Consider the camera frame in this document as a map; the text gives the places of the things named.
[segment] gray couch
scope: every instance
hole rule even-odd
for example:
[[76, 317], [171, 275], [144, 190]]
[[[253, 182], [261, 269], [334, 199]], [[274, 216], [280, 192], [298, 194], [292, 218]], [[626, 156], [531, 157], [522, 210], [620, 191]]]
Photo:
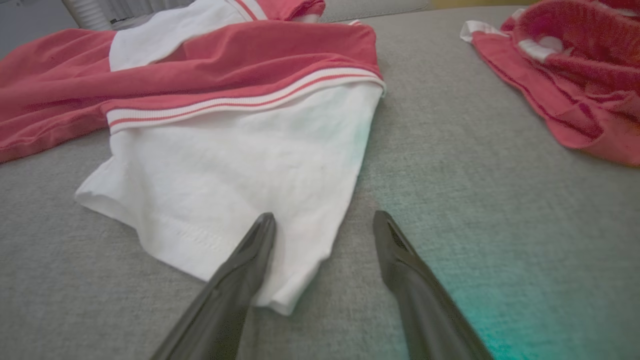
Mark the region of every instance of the gray couch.
[[[339, 6], [329, 1], [334, 20]], [[344, 13], [367, 15], [359, 7]], [[516, 8], [364, 20], [389, 92], [353, 201], [294, 314], [250, 310], [239, 359], [408, 358], [378, 269], [376, 209], [496, 359], [639, 359], [640, 170], [562, 148], [458, 38], [464, 21], [499, 26]], [[74, 203], [109, 158], [108, 136], [0, 165], [2, 359], [146, 359], [202, 289], [131, 228]]]

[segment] red stripe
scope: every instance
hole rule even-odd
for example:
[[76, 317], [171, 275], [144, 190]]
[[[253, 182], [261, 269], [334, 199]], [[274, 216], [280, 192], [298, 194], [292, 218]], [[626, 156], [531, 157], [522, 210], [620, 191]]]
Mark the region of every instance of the red stripe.
[[218, 106], [246, 106], [248, 108], [252, 108], [252, 107], [256, 107], [256, 106], [263, 106], [263, 105], [269, 105], [272, 104], [276, 101], [280, 101], [282, 99], [284, 99], [285, 97], [291, 96], [293, 94], [295, 94], [296, 92], [299, 92], [300, 90], [303, 90], [304, 88], [307, 88], [313, 84], [319, 83], [320, 81], [324, 81], [324, 80], [333, 80], [333, 79], [340, 79], [340, 78], [352, 78], [352, 77], [365, 77], [365, 78], [373, 78], [373, 76], [371, 75], [360, 75], [360, 74], [351, 74], [351, 75], [329, 75], [329, 76], [323, 76], [321, 78], [315, 79], [309, 83], [306, 83], [304, 85], [301, 85], [300, 87], [292, 90], [291, 92], [289, 92], [286, 95], [283, 95], [277, 99], [273, 99], [273, 100], [269, 100], [269, 101], [265, 101], [265, 102], [260, 102], [258, 104], [234, 104], [232, 102], [225, 102], [223, 104], [213, 104], [213, 105], [209, 105], [206, 106], [204, 108], [200, 108], [197, 110], [191, 110], [182, 114], [178, 114], [178, 115], [170, 115], [170, 116], [165, 116], [165, 117], [150, 117], [150, 118], [124, 118], [124, 119], [118, 119], [118, 120], [114, 120], [112, 123], [109, 124], [109, 127], [114, 127], [120, 123], [123, 122], [142, 122], [142, 121], [157, 121], [157, 120], [167, 120], [167, 119], [171, 119], [174, 117], [181, 117], [181, 116], [185, 116], [185, 115], [189, 115], [189, 114], [193, 114], [193, 113], [197, 113], [199, 111], [202, 110], [206, 110], [206, 109], [211, 109], [211, 108], [217, 108]]
[[242, 8], [247, 12], [247, 14], [249, 14], [249, 16], [253, 19], [253, 21], [258, 20], [258, 18], [249, 9], [249, 6], [247, 6], [242, 0], [236, 0], [236, 2], [240, 4], [240, 6], [242, 6]]

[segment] couch cushion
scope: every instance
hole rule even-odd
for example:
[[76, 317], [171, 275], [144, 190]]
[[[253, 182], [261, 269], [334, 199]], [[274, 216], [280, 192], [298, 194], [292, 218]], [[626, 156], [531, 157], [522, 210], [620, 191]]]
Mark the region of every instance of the couch cushion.
[[425, 10], [429, 0], [324, 0], [322, 22], [336, 22]]
[[[632, 359], [640, 170], [568, 151], [458, 38], [515, 7], [367, 19], [389, 93], [331, 258], [288, 318], [252, 309], [239, 359], [408, 359], [371, 230], [389, 211], [496, 359]], [[147, 359], [203, 283], [74, 204], [94, 133], [0, 165], [7, 359]]]

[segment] red fabric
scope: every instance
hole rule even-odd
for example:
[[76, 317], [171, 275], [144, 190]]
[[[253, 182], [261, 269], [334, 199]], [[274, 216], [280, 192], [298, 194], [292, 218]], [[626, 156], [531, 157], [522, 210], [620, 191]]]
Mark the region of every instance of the red fabric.
[[[621, 28], [631, 33], [616, 35]], [[508, 19], [501, 31], [509, 37], [476, 31], [473, 45], [496, 74], [522, 91], [559, 143], [640, 165], [640, 63], [626, 48], [640, 39], [638, 23], [597, 4], [549, 0]], [[540, 63], [518, 45], [544, 37], [560, 39], [571, 53]], [[598, 58], [602, 54], [610, 56]]]
[[65, 30], [0, 61], [0, 162], [106, 127], [105, 114], [115, 108], [266, 95], [319, 69], [379, 75], [368, 26], [246, 22], [189, 40], [159, 63], [110, 72], [113, 35]]
[[256, 0], [270, 20], [292, 20], [304, 15], [322, 15], [324, 0]]

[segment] white trim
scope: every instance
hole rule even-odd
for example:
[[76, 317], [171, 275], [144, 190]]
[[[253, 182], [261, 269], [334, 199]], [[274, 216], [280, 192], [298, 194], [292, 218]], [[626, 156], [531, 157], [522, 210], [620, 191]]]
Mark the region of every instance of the white trim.
[[540, 61], [541, 63], [545, 62], [547, 56], [558, 53], [558, 51], [553, 50], [549, 47], [544, 47], [531, 39], [526, 39], [519, 42], [518, 46], [522, 49], [522, 51], [527, 53], [527, 55]]
[[[323, 79], [332, 76], [339, 76], [339, 78]], [[271, 109], [322, 88], [360, 81], [377, 83], [386, 91], [385, 83], [376, 74], [368, 70], [356, 68], [324, 69], [309, 74], [293, 84], [267, 95], [224, 97], [164, 110], [113, 109], [106, 114], [107, 122], [113, 135], [123, 129], [169, 124], [217, 111], [261, 111]]]
[[460, 30], [460, 38], [466, 42], [471, 42], [471, 40], [473, 40], [474, 38], [473, 33], [475, 33], [476, 31], [482, 31], [483, 33], [487, 33], [487, 34], [496, 34], [504, 37], [509, 37], [509, 35], [501, 32], [500, 30], [494, 28], [493, 26], [485, 22], [469, 20], [462, 25], [462, 30]]
[[513, 20], [518, 20], [518, 18], [522, 15], [522, 13], [524, 13], [526, 9], [518, 9], [516, 10], [513, 15], [511, 15], [511, 17], [513, 18]]

